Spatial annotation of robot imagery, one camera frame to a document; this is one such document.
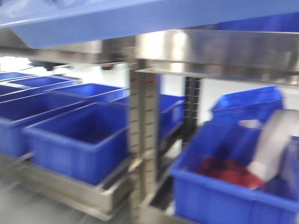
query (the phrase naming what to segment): metal shelving rack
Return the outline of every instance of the metal shelving rack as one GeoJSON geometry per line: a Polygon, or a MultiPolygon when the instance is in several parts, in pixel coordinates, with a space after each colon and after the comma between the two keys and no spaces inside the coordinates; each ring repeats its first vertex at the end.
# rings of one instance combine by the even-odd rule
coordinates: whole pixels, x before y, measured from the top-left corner
{"type": "Polygon", "coordinates": [[[191,224],[188,220],[169,215],[166,212],[173,200],[173,195],[171,190],[172,180],[168,177],[168,167],[164,166],[164,155],[177,139],[183,139],[183,145],[187,144],[197,129],[200,80],[202,78],[213,78],[285,85],[292,88],[299,87],[299,35],[296,33],[197,29],[175,29],[147,33],[225,20],[290,13],[298,10],[298,5],[292,2],[284,3],[284,7],[280,7],[279,2],[271,5],[272,7],[267,7],[270,2],[258,0],[246,3],[236,3],[235,1],[227,0],[219,0],[217,2],[219,4],[222,3],[222,8],[219,8],[217,4],[201,0],[188,1],[188,3],[175,0],[143,0],[142,4],[136,5],[134,1],[130,1],[130,5],[127,8],[123,5],[107,11],[104,8],[100,8],[105,13],[92,11],[76,14],[70,18],[67,16],[50,19],[35,18],[32,21],[23,20],[0,24],[2,28],[0,30],[1,55],[23,56],[33,60],[87,65],[128,62],[130,65],[131,88],[129,142],[132,155],[130,165],[128,165],[128,168],[125,168],[126,171],[128,170],[131,184],[128,185],[128,179],[125,179],[122,182],[124,187],[118,185],[117,188],[114,188],[115,194],[110,189],[104,189],[105,192],[103,192],[101,191],[103,189],[96,187],[95,190],[83,183],[74,182],[73,180],[32,168],[28,163],[30,155],[13,161],[1,157],[0,167],[3,168],[1,171],[6,171],[8,174],[23,179],[31,185],[41,186],[46,194],[53,192],[53,189],[49,190],[47,178],[67,184],[71,188],[76,186],[78,187],[78,192],[82,192],[82,189],[90,191],[92,192],[91,195],[98,197],[97,205],[104,206],[104,209],[95,210],[94,207],[97,207],[97,205],[91,206],[90,201],[82,203],[86,199],[85,196],[79,199],[75,198],[76,200],[73,201],[73,196],[64,198],[58,196],[56,199],[103,220],[108,220],[113,216],[114,209],[121,206],[120,202],[124,200],[131,187],[133,187],[129,200],[135,223],[191,224]],[[264,11],[256,10],[256,7],[259,5],[264,8],[264,11]],[[248,9],[247,13],[227,13],[230,10],[241,11],[245,8],[248,9]],[[121,17],[122,14],[117,13],[121,10],[128,10],[129,13],[126,12],[128,21],[134,21],[131,27],[123,27],[122,22],[124,18],[121,17]],[[189,12],[189,19],[186,18],[185,12],[189,12]],[[111,18],[111,23],[90,23],[91,18],[100,22],[111,18]],[[69,30],[66,34],[67,38],[61,38],[62,42],[60,42],[58,33],[64,34],[64,25],[67,24],[67,21],[76,21],[77,19],[81,20],[82,23],[76,24],[77,29],[69,30]],[[51,32],[48,30],[48,22],[55,24],[51,32]],[[42,45],[53,46],[56,41],[62,44],[82,43],[46,49],[33,49],[28,47],[9,28],[6,28],[10,26],[14,26],[12,28],[13,31],[22,34],[25,39],[26,34],[30,35],[28,31],[34,32],[37,38],[40,37],[39,34],[43,33],[43,31],[45,33],[48,31],[49,35],[46,36],[45,41],[49,43],[39,39],[36,47],[42,45]],[[101,32],[105,29],[110,30],[111,27],[120,28],[120,30],[123,32],[125,30],[125,32],[123,34],[108,32],[107,35],[105,32],[101,32]],[[140,33],[147,34],[115,39],[119,36],[140,33]],[[105,37],[114,39],[97,41],[105,37]],[[157,133],[159,123],[157,105],[159,98],[157,83],[158,75],[164,73],[186,77],[185,120],[181,127],[173,130],[172,134],[162,141],[162,145],[158,145],[157,133]]]}
{"type": "MultiPolygon", "coordinates": [[[[186,77],[185,121],[182,126],[184,142],[197,127],[197,106],[200,95],[200,79],[246,81],[299,87],[297,49],[299,34],[275,32],[244,32],[220,30],[168,30],[139,35],[136,40],[136,58],[143,69],[131,76],[131,139],[140,126],[145,146],[138,159],[145,168],[146,198],[140,206],[139,222],[142,224],[191,224],[173,216],[167,210],[172,206],[172,179],[167,174],[160,182],[157,175],[157,74],[171,73],[186,77]],[[140,107],[134,105],[134,98],[140,107]],[[143,119],[136,120],[136,110],[143,119]]],[[[131,142],[131,149],[136,142],[131,142]]]]}

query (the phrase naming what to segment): white object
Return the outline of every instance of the white object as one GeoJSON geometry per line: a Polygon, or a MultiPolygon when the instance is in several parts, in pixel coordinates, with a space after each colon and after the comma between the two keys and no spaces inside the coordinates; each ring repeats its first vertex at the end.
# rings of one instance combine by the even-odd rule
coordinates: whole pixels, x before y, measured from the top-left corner
{"type": "Polygon", "coordinates": [[[253,161],[247,169],[266,182],[276,176],[282,152],[298,128],[299,111],[277,110],[263,127],[253,161]]]}

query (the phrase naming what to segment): stainless steel shelf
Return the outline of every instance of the stainless steel shelf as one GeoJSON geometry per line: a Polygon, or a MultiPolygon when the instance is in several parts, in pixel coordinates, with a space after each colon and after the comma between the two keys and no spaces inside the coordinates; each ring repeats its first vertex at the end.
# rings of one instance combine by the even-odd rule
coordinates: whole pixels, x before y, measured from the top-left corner
{"type": "Polygon", "coordinates": [[[134,44],[135,37],[131,36],[34,49],[25,44],[11,29],[0,29],[0,55],[27,57],[36,61],[84,65],[124,62],[124,52],[134,44]]]}
{"type": "Polygon", "coordinates": [[[299,33],[174,29],[137,36],[136,58],[298,72],[299,33]]]}
{"type": "Polygon", "coordinates": [[[173,215],[172,179],[169,177],[154,196],[140,206],[140,220],[144,224],[196,224],[173,215]]]}
{"type": "Polygon", "coordinates": [[[59,202],[103,221],[110,220],[126,202],[131,190],[129,160],[119,165],[99,185],[93,186],[64,175],[33,166],[30,154],[17,159],[0,156],[0,172],[39,190],[59,202]]]}

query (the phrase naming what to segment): blue tray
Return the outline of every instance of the blue tray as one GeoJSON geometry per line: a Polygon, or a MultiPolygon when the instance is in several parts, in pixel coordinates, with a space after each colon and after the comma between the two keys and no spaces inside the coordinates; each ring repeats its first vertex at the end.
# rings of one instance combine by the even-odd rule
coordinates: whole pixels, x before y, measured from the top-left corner
{"type": "Polygon", "coordinates": [[[279,0],[214,0],[212,3],[210,0],[6,2],[0,6],[0,28],[11,27],[33,48],[299,11],[296,1],[284,1],[282,7],[279,0]]]}

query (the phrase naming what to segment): metal tray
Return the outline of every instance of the metal tray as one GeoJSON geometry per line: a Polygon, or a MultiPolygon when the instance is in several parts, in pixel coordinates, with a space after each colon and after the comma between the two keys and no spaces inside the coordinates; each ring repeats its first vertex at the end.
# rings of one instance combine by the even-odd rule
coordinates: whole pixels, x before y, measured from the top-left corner
{"type": "Polygon", "coordinates": [[[32,154],[12,159],[0,155],[0,172],[25,182],[42,194],[103,221],[110,220],[125,203],[131,184],[129,160],[120,164],[105,180],[94,186],[65,175],[35,167],[32,154]]]}

